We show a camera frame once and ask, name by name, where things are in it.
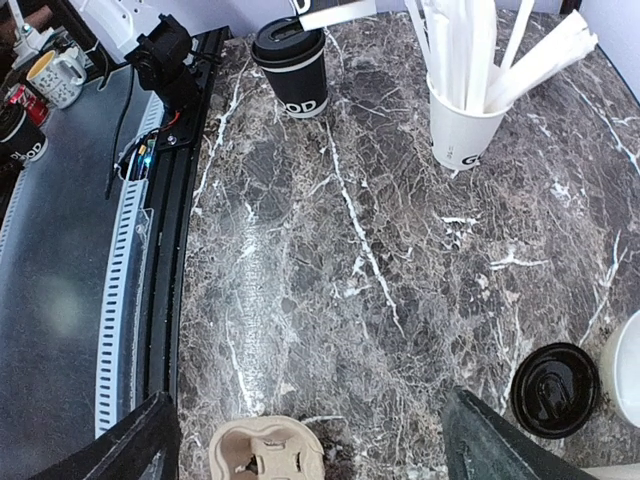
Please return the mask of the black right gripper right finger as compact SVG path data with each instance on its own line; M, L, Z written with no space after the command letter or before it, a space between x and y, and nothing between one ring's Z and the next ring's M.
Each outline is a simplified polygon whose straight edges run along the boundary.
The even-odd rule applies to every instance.
M451 479L585 477L583 470L538 446L469 390L452 390L441 419Z

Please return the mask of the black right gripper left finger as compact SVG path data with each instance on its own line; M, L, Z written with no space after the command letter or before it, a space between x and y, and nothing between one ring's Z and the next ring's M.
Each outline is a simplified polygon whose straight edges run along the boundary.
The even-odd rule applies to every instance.
M36 473L35 479L178 477L179 420L167 392L158 391L87 447Z

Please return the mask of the black and white paper cup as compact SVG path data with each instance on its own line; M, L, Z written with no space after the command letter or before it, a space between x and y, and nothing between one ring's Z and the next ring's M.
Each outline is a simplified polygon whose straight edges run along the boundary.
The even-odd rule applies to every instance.
M324 46L311 59L285 68L267 68L255 63L264 72L277 99L286 112L296 119L312 118L328 105L328 87Z

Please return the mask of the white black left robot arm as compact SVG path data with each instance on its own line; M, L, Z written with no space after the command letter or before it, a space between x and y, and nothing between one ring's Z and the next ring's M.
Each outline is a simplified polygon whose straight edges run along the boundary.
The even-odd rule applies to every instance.
M107 52L137 73L140 87L155 93L169 111L181 111L200 89L187 61L193 39L172 14L150 1L73 1L81 19Z

